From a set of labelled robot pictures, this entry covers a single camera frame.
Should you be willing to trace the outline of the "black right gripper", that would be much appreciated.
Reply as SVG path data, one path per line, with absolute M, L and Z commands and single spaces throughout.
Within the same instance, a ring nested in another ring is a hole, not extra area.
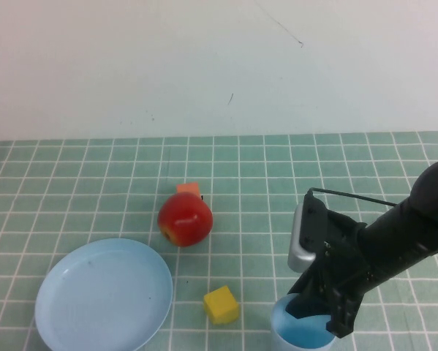
M 358 234 L 363 224 L 328 229 L 328 237 L 311 265 L 290 288 L 295 293 L 285 307 L 294 318 L 330 315 L 326 330 L 336 337 L 353 332 L 365 293 L 382 283 L 363 256 Z

